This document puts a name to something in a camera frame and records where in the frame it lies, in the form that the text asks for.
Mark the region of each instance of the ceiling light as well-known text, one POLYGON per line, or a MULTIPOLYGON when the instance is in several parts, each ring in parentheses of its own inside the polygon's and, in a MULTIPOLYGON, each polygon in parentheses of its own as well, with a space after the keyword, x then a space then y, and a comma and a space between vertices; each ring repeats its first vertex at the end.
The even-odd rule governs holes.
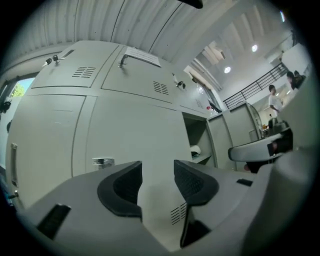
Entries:
POLYGON ((280 11, 282 22, 285 22, 286 18, 282 11, 280 11))
POLYGON ((258 50, 258 45, 255 44, 254 46, 252 46, 252 51, 253 52, 256 52, 257 50, 258 50))
POLYGON ((229 67, 229 66, 227 66, 225 69, 224 69, 224 73, 229 73, 230 72, 230 70, 231 70, 231 67, 229 67))

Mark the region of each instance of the ventilation slot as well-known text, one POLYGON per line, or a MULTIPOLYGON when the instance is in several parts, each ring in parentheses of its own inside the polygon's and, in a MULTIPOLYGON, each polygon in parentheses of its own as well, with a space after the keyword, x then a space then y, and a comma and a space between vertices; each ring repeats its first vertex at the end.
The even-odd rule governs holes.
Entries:
POLYGON ((80 66, 72 75, 73 78, 90 78, 96 67, 80 66))
POLYGON ((202 106, 202 104, 201 104, 201 101, 200 101, 200 100, 196 99, 195 101, 196 101, 196 104, 198 105, 198 107, 199 107, 199 108, 201 108, 201 109, 203 109, 203 108, 204 108, 204 107, 202 106))
POLYGON ((186 217, 186 214, 187 214, 187 203, 185 202, 170 212, 171 224, 174 225, 178 223, 180 220, 186 217))
POLYGON ((153 88, 154 88, 154 91, 157 93, 169 95, 168 88, 165 84, 154 81, 153 88))

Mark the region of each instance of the black pad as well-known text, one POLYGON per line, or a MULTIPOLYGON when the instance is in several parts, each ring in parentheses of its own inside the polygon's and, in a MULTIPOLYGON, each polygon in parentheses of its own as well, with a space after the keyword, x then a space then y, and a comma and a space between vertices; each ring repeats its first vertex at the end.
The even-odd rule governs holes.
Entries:
POLYGON ((179 160, 174 160, 174 181, 188 206, 205 205, 219 190, 215 178, 179 160))
POLYGON ((142 219, 141 208, 137 205, 141 184, 142 162, 137 161, 100 182, 97 189, 99 200, 117 216, 142 219))

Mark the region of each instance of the locker handle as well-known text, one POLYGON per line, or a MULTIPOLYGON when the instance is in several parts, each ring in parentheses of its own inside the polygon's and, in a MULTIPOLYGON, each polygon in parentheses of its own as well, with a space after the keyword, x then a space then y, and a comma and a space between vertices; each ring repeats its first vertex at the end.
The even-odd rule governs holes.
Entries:
POLYGON ((18 146, 15 143, 11 143, 11 182, 15 187, 18 186, 18 177, 17 177, 17 149, 18 146))

